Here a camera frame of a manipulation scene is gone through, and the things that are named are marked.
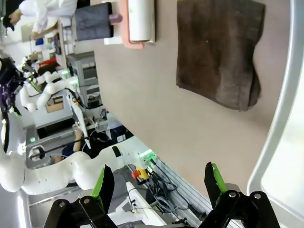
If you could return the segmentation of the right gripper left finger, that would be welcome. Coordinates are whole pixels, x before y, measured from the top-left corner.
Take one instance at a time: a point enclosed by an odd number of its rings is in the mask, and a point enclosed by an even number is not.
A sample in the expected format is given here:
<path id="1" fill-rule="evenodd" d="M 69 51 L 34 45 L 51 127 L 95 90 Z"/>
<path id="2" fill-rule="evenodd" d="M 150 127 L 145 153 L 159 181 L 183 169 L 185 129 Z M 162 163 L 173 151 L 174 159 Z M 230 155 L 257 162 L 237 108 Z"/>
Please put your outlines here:
<path id="1" fill-rule="evenodd" d="M 89 196 L 78 198 L 73 203 L 66 199 L 56 200 L 48 214 L 45 228 L 115 228 L 108 216 L 114 192 L 114 175 L 109 166 L 104 166 L 97 183 Z"/>

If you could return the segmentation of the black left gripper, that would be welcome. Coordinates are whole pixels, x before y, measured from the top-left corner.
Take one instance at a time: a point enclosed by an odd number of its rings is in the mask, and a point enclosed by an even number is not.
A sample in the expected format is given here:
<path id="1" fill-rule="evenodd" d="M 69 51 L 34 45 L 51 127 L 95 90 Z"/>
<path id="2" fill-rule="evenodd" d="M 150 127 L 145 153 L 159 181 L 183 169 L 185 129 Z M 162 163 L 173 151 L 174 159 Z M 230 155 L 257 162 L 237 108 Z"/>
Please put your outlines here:
<path id="1" fill-rule="evenodd" d="M 23 74 L 15 66 L 11 58 L 0 59 L 0 107 L 1 110 L 9 110 L 17 117 L 22 114 L 15 106 L 17 90 L 24 85 Z"/>

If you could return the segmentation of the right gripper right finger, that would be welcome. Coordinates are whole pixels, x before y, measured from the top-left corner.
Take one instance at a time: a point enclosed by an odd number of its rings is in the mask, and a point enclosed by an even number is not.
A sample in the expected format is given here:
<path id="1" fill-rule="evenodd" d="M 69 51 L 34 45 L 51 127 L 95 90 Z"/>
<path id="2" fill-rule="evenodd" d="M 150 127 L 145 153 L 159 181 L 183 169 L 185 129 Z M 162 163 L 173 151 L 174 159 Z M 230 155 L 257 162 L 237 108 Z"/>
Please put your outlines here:
<path id="1" fill-rule="evenodd" d="M 246 196 L 240 191 L 228 190 L 214 163 L 205 167 L 204 183 L 212 211 L 201 228 L 226 228 L 231 220 L 239 220 L 245 228 L 279 228 L 279 222 L 267 195 L 262 191 Z"/>

